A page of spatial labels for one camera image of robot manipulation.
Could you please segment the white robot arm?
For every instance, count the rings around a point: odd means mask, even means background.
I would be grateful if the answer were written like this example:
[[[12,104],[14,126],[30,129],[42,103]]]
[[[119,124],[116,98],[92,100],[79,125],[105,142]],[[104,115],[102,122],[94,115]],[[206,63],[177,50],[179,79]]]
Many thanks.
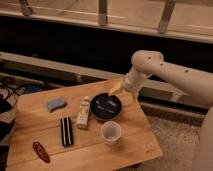
[[[136,97],[145,80],[155,75],[204,102],[209,109],[202,122],[191,171],[213,171],[213,73],[165,62],[158,51],[136,51],[131,63],[130,71],[110,89],[109,94],[126,91]]]

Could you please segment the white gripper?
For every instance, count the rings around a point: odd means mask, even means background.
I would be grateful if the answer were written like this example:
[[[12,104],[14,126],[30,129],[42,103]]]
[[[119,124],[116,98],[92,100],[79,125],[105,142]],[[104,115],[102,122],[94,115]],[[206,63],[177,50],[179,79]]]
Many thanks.
[[[116,83],[109,91],[109,95],[115,95],[122,92],[122,88],[129,92],[133,98],[137,98],[139,91],[142,88],[143,82],[148,79],[147,74],[137,71],[135,68],[131,68],[125,75],[122,84]]]

